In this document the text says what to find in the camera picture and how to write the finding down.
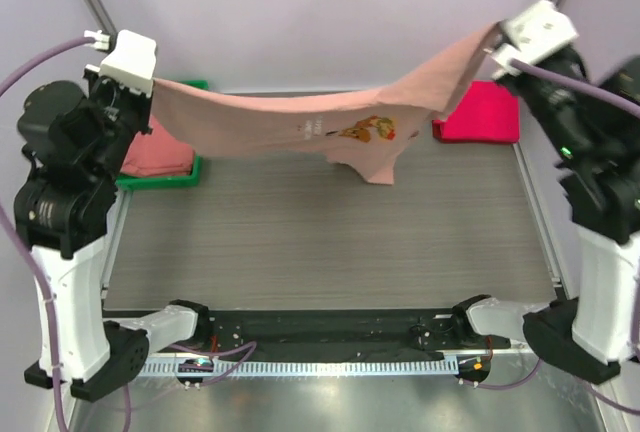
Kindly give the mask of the pink printed t-shirt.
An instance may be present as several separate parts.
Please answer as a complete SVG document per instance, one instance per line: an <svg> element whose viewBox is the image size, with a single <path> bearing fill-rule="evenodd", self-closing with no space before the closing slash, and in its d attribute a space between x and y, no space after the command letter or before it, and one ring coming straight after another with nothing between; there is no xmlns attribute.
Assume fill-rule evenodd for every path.
<svg viewBox="0 0 640 432"><path fill-rule="evenodd" d="M248 97L157 79L151 113L203 157L321 154L368 183L391 185L397 158L428 123L451 115L498 35L492 23L396 82L360 91Z"/></svg>

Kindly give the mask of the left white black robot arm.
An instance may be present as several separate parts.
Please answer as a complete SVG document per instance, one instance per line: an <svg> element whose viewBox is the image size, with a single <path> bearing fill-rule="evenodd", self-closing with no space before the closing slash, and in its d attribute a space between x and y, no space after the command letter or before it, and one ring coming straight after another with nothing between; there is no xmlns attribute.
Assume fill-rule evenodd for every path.
<svg viewBox="0 0 640 432"><path fill-rule="evenodd" d="M96 402L128 385L147 357L173 345L198 352L212 339L204 305L175 300L144 317L102 315L99 263L116 181L134 138L149 129L151 98L95 72L87 86L55 81L25 99L17 129L30 163L14 200L21 243L41 269L42 352L24 374Z"/></svg>

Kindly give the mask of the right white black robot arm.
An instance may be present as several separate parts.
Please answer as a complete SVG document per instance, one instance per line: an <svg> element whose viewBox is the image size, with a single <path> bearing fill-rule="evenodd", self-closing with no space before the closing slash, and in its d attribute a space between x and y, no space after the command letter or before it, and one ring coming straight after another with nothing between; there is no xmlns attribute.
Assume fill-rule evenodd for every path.
<svg viewBox="0 0 640 432"><path fill-rule="evenodd" d="M639 346L639 60L590 83L564 47L540 62L514 61L499 84L522 99L558 154L560 186L581 242L576 297L545 304L488 295L451 310L460 346L500 337L588 383L615 378Z"/></svg>

